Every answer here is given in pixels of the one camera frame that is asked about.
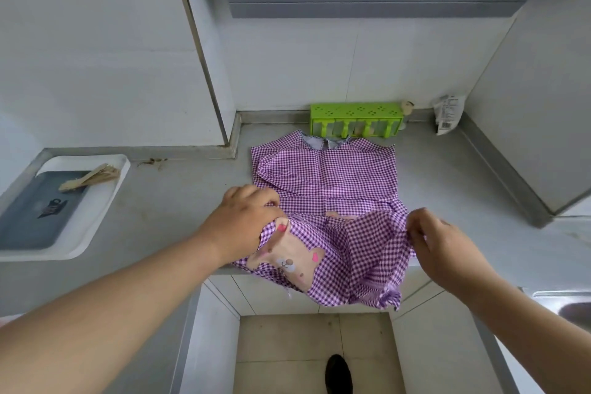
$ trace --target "person's left arm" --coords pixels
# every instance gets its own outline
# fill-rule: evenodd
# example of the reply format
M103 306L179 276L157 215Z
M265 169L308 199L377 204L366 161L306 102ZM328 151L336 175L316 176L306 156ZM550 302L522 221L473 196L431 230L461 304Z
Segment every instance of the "person's left arm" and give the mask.
M272 189L233 187L187 240L0 328L2 392L103 391L197 285L256 251L278 205Z

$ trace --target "person's left hand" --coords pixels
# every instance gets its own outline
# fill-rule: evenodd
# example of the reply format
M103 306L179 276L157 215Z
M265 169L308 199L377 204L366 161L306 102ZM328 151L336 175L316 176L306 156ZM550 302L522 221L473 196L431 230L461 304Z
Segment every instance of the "person's left hand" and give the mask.
M278 205L279 195L273 189L252 184L232 187L192 239L207 243L219 266L234 262L255 253L263 227L285 216Z

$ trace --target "gingham fabric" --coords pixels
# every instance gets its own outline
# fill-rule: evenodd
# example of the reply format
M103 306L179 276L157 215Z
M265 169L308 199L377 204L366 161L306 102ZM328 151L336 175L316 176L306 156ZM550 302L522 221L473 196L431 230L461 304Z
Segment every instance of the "gingham fabric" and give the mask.
M275 189L291 233L308 249L326 252L307 295L327 307L360 302L398 308L412 248L408 210L398 199L394 147L348 138L337 146L331 142L331 149L313 149L307 141L295 131L251 149L253 183ZM358 217L327 217L331 211ZM274 231L275 223L263 229L261 246ZM246 261L235 265L297 290L278 268L262 263L250 271Z

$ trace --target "person's right arm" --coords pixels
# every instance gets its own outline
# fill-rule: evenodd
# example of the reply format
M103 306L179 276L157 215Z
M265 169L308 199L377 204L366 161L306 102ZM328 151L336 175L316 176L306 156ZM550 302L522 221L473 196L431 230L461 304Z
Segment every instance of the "person's right arm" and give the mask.
M407 229L426 274L478 316L547 394L591 392L591 334L501 278L456 226L427 209Z

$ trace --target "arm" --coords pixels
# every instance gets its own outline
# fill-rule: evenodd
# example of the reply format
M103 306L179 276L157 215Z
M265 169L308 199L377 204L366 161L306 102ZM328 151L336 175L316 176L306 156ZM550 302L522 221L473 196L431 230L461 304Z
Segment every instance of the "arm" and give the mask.
M2 392L98 393L223 264L256 251L283 216L271 189L233 187L196 233L0 328Z
M591 334L555 315L501 278L457 227L426 209L408 217L426 274L477 315L547 394L591 386Z

